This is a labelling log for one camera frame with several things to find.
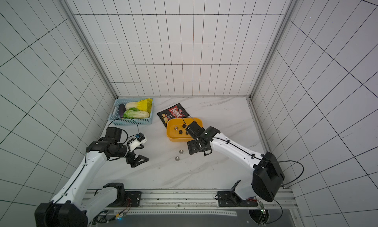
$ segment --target marble tabletop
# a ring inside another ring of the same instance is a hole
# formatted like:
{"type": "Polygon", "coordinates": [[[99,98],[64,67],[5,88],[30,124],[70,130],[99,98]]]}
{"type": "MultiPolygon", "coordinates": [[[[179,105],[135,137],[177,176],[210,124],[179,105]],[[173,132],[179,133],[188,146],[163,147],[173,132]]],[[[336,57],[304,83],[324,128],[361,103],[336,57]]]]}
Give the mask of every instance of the marble tabletop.
{"type": "MultiPolygon", "coordinates": [[[[107,161],[89,188],[121,182],[126,189],[229,189],[239,179],[252,182],[252,175],[227,156],[215,151],[206,157],[203,153],[189,155],[186,142],[168,139],[165,126],[156,113],[177,103],[181,103],[191,116],[199,117],[204,128],[215,127],[235,142],[264,153],[246,98],[154,98],[152,124],[139,125],[139,132],[145,135],[147,142],[144,149],[135,150],[136,155],[150,160],[135,168],[125,159],[107,161]],[[183,154],[179,154],[180,149],[184,150],[183,154]],[[176,156],[180,157],[179,161],[175,160],[176,156]]],[[[129,134],[136,133],[136,125],[119,127],[129,134]]]]}

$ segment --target robotic arm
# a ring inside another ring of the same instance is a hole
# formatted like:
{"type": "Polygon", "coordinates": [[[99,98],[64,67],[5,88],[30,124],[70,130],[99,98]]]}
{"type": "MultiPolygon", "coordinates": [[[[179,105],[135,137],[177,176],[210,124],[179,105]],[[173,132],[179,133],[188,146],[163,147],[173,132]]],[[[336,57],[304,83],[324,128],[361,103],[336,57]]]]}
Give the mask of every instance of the robotic arm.
{"type": "Polygon", "coordinates": [[[35,210],[37,227],[87,226],[105,207],[122,206],[125,203],[125,188],[122,183],[108,183],[94,197],[82,204],[85,192],[102,165],[111,157],[125,158],[127,164],[137,167],[149,159],[139,155],[135,149],[142,149],[145,139],[142,133],[135,135],[126,145],[118,143],[122,130],[106,129],[105,137],[93,141],[87,148],[84,159],[64,187],[49,203],[41,203],[35,210]]]}
{"type": "MultiPolygon", "coordinates": [[[[253,175],[252,183],[246,180],[234,185],[231,199],[235,204],[257,195],[266,201],[273,201],[285,178],[273,154],[254,152],[230,140],[214,127],[205,130],[195,121],[187,126],[186,131],[193,138],[187,143],[189,154],[203,152],[206,156],[215,150],[230,157],[253,175]]],[[[142,133],[135,135],[126,145],[118,143],[121,133],[121,129],[109,127],[105,137],[88,146],[85,158],[64,187],[49,203],[41,203],[35,210],[37,227],[87,226],[88,221],[105,207],[124,205],[127,198],[122,183],[108,183],[97,195],[82,203],[93,178],[111,157],[125,158],[131,167],[149,160],[142,155],[135,158],[134,150],[144,148],[142,144],[147,141],[142,133]]]]}
{"type": "Polygon", "coordinates": [[[189,154],[203,152],[204,156],[218,151],[246,168],[253,176],[252,183],[248,180],[237,183],[235,187],[235,200],[246,200],[249,197],[260,196],[272,202],[285,176],[276,157],[267,152],[261,154],[230,140],[214,127],[206,130],[195,121],[186,128],[193,138],[187,142],[189,154]]]}

